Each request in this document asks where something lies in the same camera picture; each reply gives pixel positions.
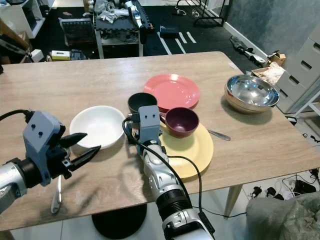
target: black cup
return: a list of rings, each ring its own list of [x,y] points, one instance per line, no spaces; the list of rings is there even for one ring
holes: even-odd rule
[[[128,107],[132,114],[138,113],[140,107],[153,106],[157,104],[157,99],[153,95],[145,92],[133,94],[128,100]]]

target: white bowl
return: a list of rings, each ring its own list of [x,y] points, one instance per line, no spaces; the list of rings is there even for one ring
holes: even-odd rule
[[[77,144],[84,148],[112,146],[124,133],[125,116],[112,106],[92,106],[78,113],[70,123],[70,134],[87,133]]]

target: pink plate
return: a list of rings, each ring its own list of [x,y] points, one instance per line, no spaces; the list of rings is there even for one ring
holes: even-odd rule
[[[191,108],[200,97],[198,86],[189,78],[177,74],[162,74],[150,78],[144,85],[144,92],[155,96],[159,108],[164,110]]]

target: metal bowl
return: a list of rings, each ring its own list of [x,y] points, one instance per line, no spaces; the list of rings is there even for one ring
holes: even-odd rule
[[[236,110],[255,114],[263,113],[279,101],[278,91],[256,76],[236,75],[225,85],[224,96]]]

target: purple mug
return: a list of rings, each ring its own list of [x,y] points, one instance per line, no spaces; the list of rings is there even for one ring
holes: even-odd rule
[[[167,113],[160,112],[160,120],[169,133],[179,139],[191,135],[199,125],[197,114],[185,107],[172,108]]]

